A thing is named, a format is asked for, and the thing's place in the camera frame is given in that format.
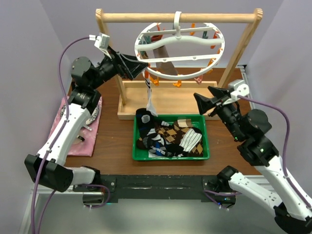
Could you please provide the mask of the grey sock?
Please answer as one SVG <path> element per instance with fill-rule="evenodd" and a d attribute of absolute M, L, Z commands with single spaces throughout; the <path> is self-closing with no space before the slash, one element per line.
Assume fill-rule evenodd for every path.
<path fill-rule="evenodd" d="M 167 58 L 169 57 L 167 49 L 165 46 L 159 47 L 153 50 L 154 57 L 157 58 Z M 157 62 L 156 68 L 163 74 L 177 76 L 177 70 L 175 69 L 174 65 L 171 61 L 169 62 Z"/>

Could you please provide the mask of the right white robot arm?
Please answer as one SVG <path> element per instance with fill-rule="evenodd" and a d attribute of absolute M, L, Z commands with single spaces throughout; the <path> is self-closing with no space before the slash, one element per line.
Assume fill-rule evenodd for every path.
<path fill-rule="evenodd" d="M 265 136 L 272 128 L 266 113 L 252 109 L 242 115 L 238 100 L 251 101 L 246 84 L 239 88 L 222 89 L 210 86 L 212 98 L 194 93 L 200 115 L 211 111 L 218 115 L 236 142 L 240 155 L 256 168 L 274 189 L 273 192 L 247 179 L 232 166 L 225 167 L 216 176 L 216 185 L 224 192 L 241 193 L 273 216 L 276 224 L 288 234 L 312 232 L 312 199 L 304 192 L 286 167 L 285 155 L 280 154 Z"/>

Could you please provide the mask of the wooden hanger rack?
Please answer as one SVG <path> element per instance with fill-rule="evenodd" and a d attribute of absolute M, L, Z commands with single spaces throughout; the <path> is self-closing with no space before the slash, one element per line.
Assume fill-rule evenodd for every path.
<path fill-rule="evenodd" d="M 104 13 L 102 9 L 96 10 L 96 21 L 101 33 L 107 34 L 107 23 L 152 23 L 161 22 L 163 28 L 172 29 L 175 13 Z M 197 112 L 196 101 L 193 97 L 196 91 L 207 91 L 208 86 L 223 88 L 230 79 L 246 47 L 252 39 L 256 29 L 263 18 L 263 11 L 256 8 L 251 14 L 190 14 L 182 13 L 180 24 L 187 27 L 195 23 L 244 23 L 246 28 L 240 41 L 226 66 L 219 81 L 204 81 L 197 84 L 194 79 L 184 80 L 181 86 L 174 86 L 173 80 L 166 80 L 150 75 L 152 89 L 152 103 L 158 115 L 194 114 Z M 135 118 L 135 112 L 140 107 L 147 106 L 147 87 L 145 80 L 123 81 L 118 80 L 119 103 L 117 116 L 121 120 Z"/>

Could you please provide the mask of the white black banded sock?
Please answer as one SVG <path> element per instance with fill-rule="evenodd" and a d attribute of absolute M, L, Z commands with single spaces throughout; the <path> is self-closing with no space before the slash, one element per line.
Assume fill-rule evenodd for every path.
<path fill-rule="evenodd" d="M 152 103 L 152 89 L 151 89 L 151 84 L 150 84 L 150 75 L 149 75 L 147 70 L 145 70 L 142 74 L 143 74 L 145 84 L 147 87 L 147 100 L 148 100 L 148 102 L 147 102 L 146 110 L 150 111 L 153 116 L 157 117 L 158 114 L 157 114 L 156 109 Z"/>

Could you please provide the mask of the green plastic bin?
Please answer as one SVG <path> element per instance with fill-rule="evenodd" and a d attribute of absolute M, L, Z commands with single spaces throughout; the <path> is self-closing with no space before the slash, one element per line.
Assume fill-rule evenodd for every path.
<path fill-rule="evenodd" d="M 204 157 L 162 157 L 156 156 L 154 154 L 149 153 L 147 149 L 143 149 L 139 147 L 139 144 L 142 142 L 140 138 L 137 121 L 134 121 L 134 133 L 133 133 L 133 150 L 132 157 L 133 160 L 136 161 L 199 161 L 199 160 L 208 160 L 210 158 L 210 150 L 208 144 L 207 130 L 206 130 L 206 122 L 205 117 L 200 115 L 159 115 L 155 117 L 157 120 L 163 120 L 170 124 L 174 123 L 178 119 L 191 119 L 191 123 L 199 128 L 202 131 L 202 141 L 203 141 L 203 153 Z"/>

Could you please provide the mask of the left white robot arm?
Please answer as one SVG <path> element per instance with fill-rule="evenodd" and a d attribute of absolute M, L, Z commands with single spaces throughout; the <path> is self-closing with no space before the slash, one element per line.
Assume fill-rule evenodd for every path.
<path fill-rule="evenodd" d="M 65 112 L 44 146 L 24 161 L 35 183 L 52 190 L 65 192 L 72 185 L 84 184 L 89 191 L 101 186 L 100 172 L 91 167 L 66 168 L 68 152 L 86 120 L 91 117 L 101 97 L 97 90 L 103 83 L 118 75 L 133 80 L 148 63 L 137 57 L 121 54 L 111 47 L 104 51 L 105 57 L 94 66 L 87 57 L 79 57 L 72 63 L 71 76 L 75 88 L 65 97 Z"/>

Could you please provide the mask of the white round clip hanger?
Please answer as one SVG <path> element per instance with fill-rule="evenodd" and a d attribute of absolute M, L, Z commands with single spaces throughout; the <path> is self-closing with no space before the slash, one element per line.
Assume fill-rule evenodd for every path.
<path fill-rule="evenodd" d="M 147 69 L 148 73 L 157 78 L 173 80 L 176 87 L 181 86 L 182 81 L 189 79 L 194 79 L 197 84 L 200 84 L 203 76 L 218 64 L 225 49 L 225 38 L 214 24 L 205 22 L 196 26 L 192 23 L 187 27 L 185 24 L 180 24 L 180 16 L 181 12 L 177 11 L 172 29 L 163 28 L 161 22 L 150 24 L 139 33 L 134 45 L 138 60 L 152 66 Z M 169 57 L 155 58 L 153 50 L 162 46 L 166 47 Z M 177 72 L 177 76 L 163 74 L 157 70 L 157 62 L 169 61 L 174 67 L 193 62 L 204 63 L 204 67 L 186 75 Z"/>

